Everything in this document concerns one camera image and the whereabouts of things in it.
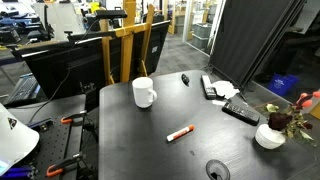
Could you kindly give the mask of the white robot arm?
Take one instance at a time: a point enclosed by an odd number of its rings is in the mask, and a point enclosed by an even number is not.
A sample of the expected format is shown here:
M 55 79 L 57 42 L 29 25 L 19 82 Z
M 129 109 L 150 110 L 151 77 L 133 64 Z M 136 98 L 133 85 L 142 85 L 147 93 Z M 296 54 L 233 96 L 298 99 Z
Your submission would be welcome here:
M 0 175 L 29 155 L 39 139 L 37 131 L 23 124 L 0 104 Z

